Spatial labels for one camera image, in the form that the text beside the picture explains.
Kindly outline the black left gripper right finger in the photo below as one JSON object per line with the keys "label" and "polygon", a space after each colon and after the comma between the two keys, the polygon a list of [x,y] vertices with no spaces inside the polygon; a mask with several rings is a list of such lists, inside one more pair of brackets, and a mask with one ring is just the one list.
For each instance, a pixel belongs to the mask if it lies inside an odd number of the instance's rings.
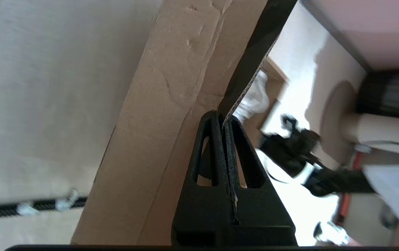
{"label": "black left gripper right finger", "polygon": [[296,246],[295,225],[241,125],[218,115],[217,126],[217,184],[225,191],[217,246]]}

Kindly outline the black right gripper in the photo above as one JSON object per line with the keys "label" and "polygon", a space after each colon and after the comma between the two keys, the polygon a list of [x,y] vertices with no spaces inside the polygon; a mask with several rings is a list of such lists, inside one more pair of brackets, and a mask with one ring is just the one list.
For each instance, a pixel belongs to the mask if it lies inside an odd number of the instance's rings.
{"label": "black right gripper", "polygon": [[298,121],[293,116],[282,115],[282,128],[291,133],[290,136],[263,135],[258,148],[291,178],[299,175],[307,164],[321,165],[312,154],[320,136],[311,130],[300,131],[297,126]]}

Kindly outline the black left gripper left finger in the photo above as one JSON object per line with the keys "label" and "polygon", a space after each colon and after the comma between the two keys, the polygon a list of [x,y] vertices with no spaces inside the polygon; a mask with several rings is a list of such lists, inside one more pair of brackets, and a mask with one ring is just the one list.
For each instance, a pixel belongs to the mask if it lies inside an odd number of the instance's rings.
{"label": "black left gripper left finger", "polygon": [[200,120],[171,224],[172,246],[225,246],[233,221],[228,169],[216,110]]}

